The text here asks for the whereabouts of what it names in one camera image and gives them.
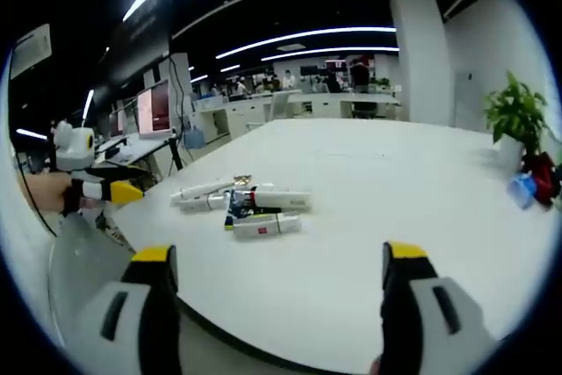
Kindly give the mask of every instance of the black ceiling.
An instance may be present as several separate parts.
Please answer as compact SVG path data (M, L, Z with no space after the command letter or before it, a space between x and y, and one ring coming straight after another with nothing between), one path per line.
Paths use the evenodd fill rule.
M226 1L233 0L173 0L172 33ZM453 1L437 0L442 11ZM472 1L465 0L459 9ZM97 62L132 3L133 0L9 0L7 11L11 13L5 15L10 17L9 37L14 40L49 22L54 50L51 59L33 74L29 72L29 77L22 77L20 85L25 88L11 99L12 122L33 126L39 120L61 117L82 107ZM221 61L215 61L214 56L292 32L336 26L392 26L388 4L389 0L245 0L193 26L173 40L172 49L187 51L191 64L204 73L231 64L252 66L259 63L260 57L279 52L275 47L265 47ZM395 45L389 34L331 35L301 42L307 48Z

